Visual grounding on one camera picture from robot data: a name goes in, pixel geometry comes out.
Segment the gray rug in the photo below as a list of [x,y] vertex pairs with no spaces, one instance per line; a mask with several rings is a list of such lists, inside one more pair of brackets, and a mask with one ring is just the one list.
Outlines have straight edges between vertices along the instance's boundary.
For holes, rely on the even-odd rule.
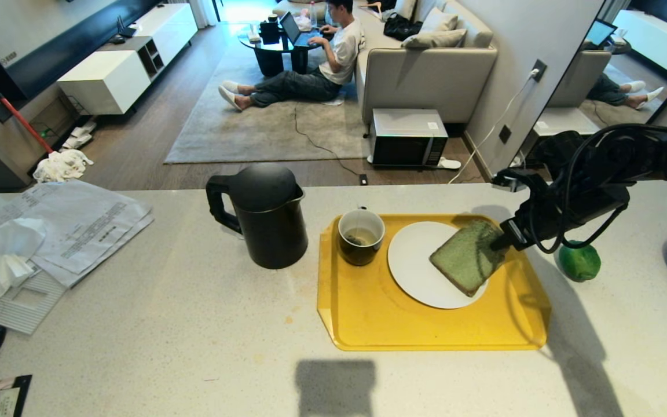
[[[289,58],[285,58],[289,69]],[[312,53],[310,66],[320,58]],[[249,85],[264,79],[250,48],[237,42],[228,47],[164,163],[334,159],[295,132],[296,107],[298,129],[317,145],[345,159],[369,154],[367,141],[362,139],[365,126],[354,84],[342,88],[346,93],[342,105],[287,101],[239,113],[218,93],[218,85],[225,79]]]
[[[611,81],[619,85],[628,84],[635,81],[623,74],[615,68],[612,64],[608,64],[604,68],[604,74],[609,76]],[[635,94],[646,94],[658,88],[656,85],[648,85],[645,90]],[[627,105],[613,106],[604,102],[595,100],[583,100],[580,105],[582,111],[588,119],[591,119],[599,127],[606,127],[611,125],[618,125],[620,123],[646,123],[648,119],[660,107],[662,102],[659,98],[655,98],[640,110],[635,110]]]

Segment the hair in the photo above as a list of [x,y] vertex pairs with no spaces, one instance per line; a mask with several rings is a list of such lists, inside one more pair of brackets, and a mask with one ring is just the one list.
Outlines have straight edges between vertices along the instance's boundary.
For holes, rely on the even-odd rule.
[[326,0],[326,3],[334,5],[336,8],[344,6],[349,13],[354,10],[354,0]]

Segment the black cup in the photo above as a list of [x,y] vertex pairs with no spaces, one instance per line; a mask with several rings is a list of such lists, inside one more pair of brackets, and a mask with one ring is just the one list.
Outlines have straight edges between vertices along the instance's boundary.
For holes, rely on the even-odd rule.
[[384,222],[372,211],[349,211],[339,219],[339,249],[342,258],[352,265],[371,263],[383,238]]

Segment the robotic arm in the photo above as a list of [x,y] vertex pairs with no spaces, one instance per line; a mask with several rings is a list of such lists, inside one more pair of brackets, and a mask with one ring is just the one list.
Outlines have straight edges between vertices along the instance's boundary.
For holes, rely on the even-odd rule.
[[[667,127],[609,126],[586,140],[567,131],[542,142],[534,154],[554,181],[548,185],[539,174],[524,169],[503,169],[493,177],[493,186],[512,192],[524,186],[530,190],[529,200],[502,222],[503,235],[490,245],[493,250],[513,246],[521,251],[536,244],[553,253],[561,243],[587,246],[627,208],[627,187],[638,180],[667,181]],[[565,232],[609,211],[612,215],[588,240],[567,242]],[[553,237],[552,246],[543,246],[543,240]]]

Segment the lime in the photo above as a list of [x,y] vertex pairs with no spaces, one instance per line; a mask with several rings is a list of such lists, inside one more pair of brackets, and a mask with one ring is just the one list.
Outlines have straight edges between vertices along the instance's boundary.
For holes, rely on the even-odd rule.
[[601,258],[591,245],[580,249],[563,245],[559,250],[558,263],[567,277],[576,282],[592,280],[601,270]]

